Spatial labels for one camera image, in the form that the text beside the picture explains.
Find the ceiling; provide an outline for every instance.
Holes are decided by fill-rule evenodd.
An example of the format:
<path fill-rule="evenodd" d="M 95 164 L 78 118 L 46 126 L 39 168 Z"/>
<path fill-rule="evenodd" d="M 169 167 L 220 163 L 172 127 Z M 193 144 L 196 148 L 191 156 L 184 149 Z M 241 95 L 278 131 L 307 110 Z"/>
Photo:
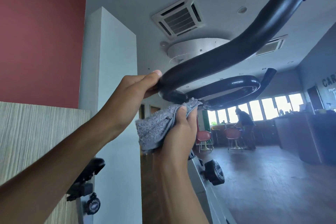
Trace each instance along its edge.
<path fill-rule="evenodd" d="M 201 37 L 218 37 L 232 40 L 243 32 L 255 19 L 269 0 L 196 0 L 205 26 L 169 41 L 151 20 L 151 15 L 178 0 L 87 0 L 86 15 L 101 6 L 119 19 L 136 34 L 138 74 L 147 74 L 155 69 L 163 73 L 175 65 L 161 41 L 170 44 Z M 237 10 L 247 7 L 245 14 Z M 288 34 L 283 48 L 272 54 L 251 57 L 229 69 L 207 78 L 192 82 L 180 90 L 189 91 L 219 78 L 237 76 L 240 73 L 262 75 L 265 67 L 285 71 L 296 67 L 321 37 L 336 22 L 336 0 L 307 0 L 303 2 L 288 23 L 276 36 Z"/>

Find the air conditioning vent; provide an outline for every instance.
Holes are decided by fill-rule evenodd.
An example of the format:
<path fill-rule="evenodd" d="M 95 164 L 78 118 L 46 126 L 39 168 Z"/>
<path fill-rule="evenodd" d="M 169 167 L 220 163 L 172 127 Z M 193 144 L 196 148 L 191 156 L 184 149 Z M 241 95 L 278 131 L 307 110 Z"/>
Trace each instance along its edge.
<path fill-rule="evenodd" d="M 152 19 L 171 39 L 204 26 L 195 0 L 180 0 L 153 15 Z"/>
<path fill-rule="evenodd" d="M 264 55 L 264 54 L 275 52 L 281 49 L 284 45 L 284 42 L 287 36 L 288 35 L 283 35 L 283 36 L 270 40 L 258 52 L 256 52 L 255 56 Z"/>

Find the cleaning cloth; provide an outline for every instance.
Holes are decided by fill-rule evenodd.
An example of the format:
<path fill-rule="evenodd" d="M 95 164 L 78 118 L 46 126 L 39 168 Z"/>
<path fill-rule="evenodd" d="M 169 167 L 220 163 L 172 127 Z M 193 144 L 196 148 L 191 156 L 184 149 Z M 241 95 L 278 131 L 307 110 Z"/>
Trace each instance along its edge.
<path fill-rule="evenodd" d="M 183 103 L 182 105 L 187 107 L 187 117 L 200 104 L 202 103 L 194 98 Z M 162 146 L 167 133 L 176 123 L 176 112 L 182 105 L 172 104 L 166 109 L 153 113 L 152 116 L 135 122 L 143 153 L 150 153 Z"/>

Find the white pillar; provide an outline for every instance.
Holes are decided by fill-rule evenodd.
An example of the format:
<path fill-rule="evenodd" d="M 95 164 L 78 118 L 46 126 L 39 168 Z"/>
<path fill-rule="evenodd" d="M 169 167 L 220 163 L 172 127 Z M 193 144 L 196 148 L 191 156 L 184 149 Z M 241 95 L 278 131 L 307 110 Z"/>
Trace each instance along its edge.
<path fill-rule="evenodd" d="M 95 115 L 124 75 L 137 75 L 136 36 L 100 8 L 85 22 L 79 108 Z M 142 223 L 140 151 L 134 121 L 97 157 L 106 166 L 94 181 L 101 207 L 93 222 Z"/>

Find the person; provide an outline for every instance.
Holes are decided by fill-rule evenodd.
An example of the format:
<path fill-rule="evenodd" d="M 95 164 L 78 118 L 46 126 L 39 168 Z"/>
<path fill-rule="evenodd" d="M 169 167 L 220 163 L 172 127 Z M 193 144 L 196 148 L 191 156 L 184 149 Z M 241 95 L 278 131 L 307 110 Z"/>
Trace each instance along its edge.
<path fill-rule="evenodd" d="M 248 113 L 242 111 L 241 109 L 236 109 L 236 115 L 238 116 L 238 122 L 234 125 L 236 127 L 243 127 L 243 140 L 246 143 L 245 150 L 255 150 L 254 136 L 253 136 L 253 128 L 254 122 L 249 116 Z"/>
<path fill-rule="evenodd" d="M 1 185 L 0 223 L 44 223 L 89 161 L 132 122 L 143 98 L 157 93 L 155 85 L 161 75 L 156 70 L 146 76 L 123 77 L 94 117 Z M 185 107 L 179 108 L 176 125 L 162 148 L 154 153 L 153 172 L 166 223 L 204 224 L 208 220 L 187 172 L 187 159 L 197 132 L 197 111 L 188 118 L 186 113 Z"/>

